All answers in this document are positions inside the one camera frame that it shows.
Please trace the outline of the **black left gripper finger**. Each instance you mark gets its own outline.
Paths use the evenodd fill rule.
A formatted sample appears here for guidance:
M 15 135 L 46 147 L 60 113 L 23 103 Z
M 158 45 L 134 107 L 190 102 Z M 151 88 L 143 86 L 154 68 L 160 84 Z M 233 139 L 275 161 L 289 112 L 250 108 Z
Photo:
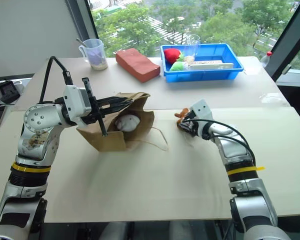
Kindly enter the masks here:
M 130 101 L 108 101 L 100 103 L 102 113 L 116 113 L 124 108 L 128 107 L 131 104 Z
M 96 104 L 131 104 L 133 102 L 132 98 L 124 97 L 124 96 L 110 96 L 101 99 L 94 99 L 93 100 Z

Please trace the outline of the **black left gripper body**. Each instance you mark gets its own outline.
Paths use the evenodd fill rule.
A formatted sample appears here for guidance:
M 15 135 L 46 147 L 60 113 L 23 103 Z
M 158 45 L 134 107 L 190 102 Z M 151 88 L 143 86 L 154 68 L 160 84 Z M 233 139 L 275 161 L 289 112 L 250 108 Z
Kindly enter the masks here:
M 88 77 L 84 77 L 82 78 L 82 82 L 84 83 L 84 87 L 87 92 L 88 100 L 91 106 L 91 112 L 87 116 L 82 117 L 81 119 L 87 125 L 98 122 L 101 129 L 101 133 L 105 137 L 108 135 L 108 132 L 103 122 L 104 115 L 102 114 L 96 97 L 93 95 L 90 80 Z

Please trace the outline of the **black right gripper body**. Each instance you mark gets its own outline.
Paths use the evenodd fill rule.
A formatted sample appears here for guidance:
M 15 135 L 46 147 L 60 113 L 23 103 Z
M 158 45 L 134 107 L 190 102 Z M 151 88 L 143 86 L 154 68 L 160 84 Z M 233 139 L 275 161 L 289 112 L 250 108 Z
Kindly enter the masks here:
M 184 131 L 190 134 L 192 137 L 202 137 L 203 125 L 200 121 L 203 119 L 202 116 L 196 115 L 194 112 L 191 113 L 191 118 L 182 117 L 180 122 L 187 123 L 188 131 Z

